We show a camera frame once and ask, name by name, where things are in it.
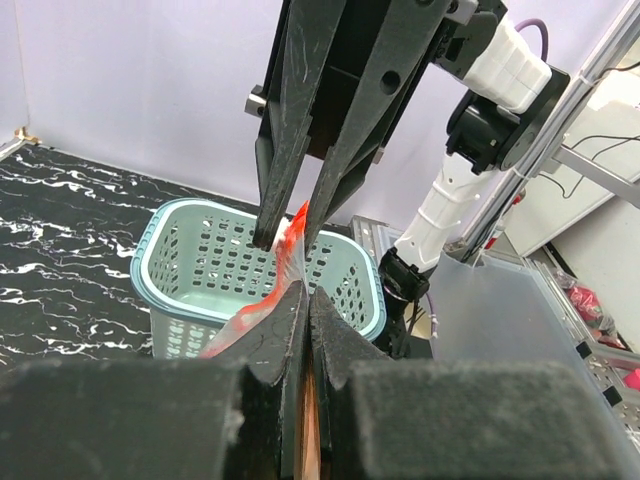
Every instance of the screw hole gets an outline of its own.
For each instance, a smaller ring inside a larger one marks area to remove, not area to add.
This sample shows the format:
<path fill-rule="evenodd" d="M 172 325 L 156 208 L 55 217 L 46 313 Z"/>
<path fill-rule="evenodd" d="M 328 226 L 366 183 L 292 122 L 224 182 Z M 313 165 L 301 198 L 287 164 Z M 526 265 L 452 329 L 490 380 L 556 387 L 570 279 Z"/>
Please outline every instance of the screw hole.
<path fill-rule="evenodd" d="M 393 70 L 389 70 L 380 80 L 380 89 L 385 95 L 393 95 L 400 87 L 400 75 Z"/>

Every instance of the orange plastic bag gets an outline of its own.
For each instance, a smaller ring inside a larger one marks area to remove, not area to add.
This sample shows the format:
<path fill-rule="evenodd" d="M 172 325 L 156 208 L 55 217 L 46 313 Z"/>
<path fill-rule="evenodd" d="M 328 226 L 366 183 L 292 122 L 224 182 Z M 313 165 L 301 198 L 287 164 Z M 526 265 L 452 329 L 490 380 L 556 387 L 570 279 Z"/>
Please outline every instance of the orange plastic bag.
<path fill-rule="evenodd" d="M 201 358 L 214 357 L 242 338 L 273 311 L 292 282 L 302 280 L 306 285 L 304 230 L 308 208 L 309 202 L 305 202 L 285 229 L 283 236 L 276 240 L 276 283 L 274 289 L 260 303 L 247 305 L 238 310 L 238 313 L 229 319 L 202 350 Z"/>

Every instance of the black marble tabletop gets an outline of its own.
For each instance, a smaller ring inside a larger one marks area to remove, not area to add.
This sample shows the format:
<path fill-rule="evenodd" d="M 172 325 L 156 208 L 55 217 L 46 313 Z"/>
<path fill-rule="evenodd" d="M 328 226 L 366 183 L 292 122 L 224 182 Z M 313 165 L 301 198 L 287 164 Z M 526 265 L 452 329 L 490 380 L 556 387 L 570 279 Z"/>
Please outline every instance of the black marble tabletop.
<path fill-rule="evenodd" d="M 0 162 L 0 371 L 52 356 L 150 355 L 129 262 L 153 212 L 181 197 L 257 211 L 45 147 Z"/>

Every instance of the plastic bag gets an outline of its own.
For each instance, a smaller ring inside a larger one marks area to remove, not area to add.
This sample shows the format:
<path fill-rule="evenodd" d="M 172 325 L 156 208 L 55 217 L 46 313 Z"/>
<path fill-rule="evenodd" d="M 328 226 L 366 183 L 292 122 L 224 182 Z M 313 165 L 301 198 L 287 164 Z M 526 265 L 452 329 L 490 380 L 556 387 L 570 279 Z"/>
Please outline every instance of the plastic bag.
<path fill-rule="evenodd" d="M 246 305 L 229 319 L 200 353 L 201 358 L 218 355 L 266 318 L 276 307 L 291 283 L 305 278 L 304 230 L 307 222 L 306 202 L 286 227 L 276 236 L 276 282 L 273 290 L 260 303 Z"/>
<path fill-rule="evenodd" d="M 584 323 L 591 329 L 595 339 L 600 343 L 624 348 L 618 339 L 613 318 L 603 308 L 596 293 L 562 270 L 556 270 L 553 277 L 560 288 L 564 290 Z"/>

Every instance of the basket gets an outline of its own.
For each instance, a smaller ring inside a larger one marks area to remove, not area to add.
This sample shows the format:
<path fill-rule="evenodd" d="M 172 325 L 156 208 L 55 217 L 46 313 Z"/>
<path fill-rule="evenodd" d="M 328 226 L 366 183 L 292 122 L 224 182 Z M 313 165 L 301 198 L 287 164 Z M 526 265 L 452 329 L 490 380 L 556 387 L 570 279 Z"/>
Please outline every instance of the basket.
<path fill-rule="evenodd" d="M 174 200 L 154 214 L 131 261 L 151 316 L 153 355 L 196 357 L 241 307 L 275 283 L 275 256 L 251 244 L 256 217 L 215 202 Z M 309 292 L 321 285 L 342 318 L 373 341 L 385 323 L 375 264 L 349 238 L 322 231 L 307 258 Z"/>

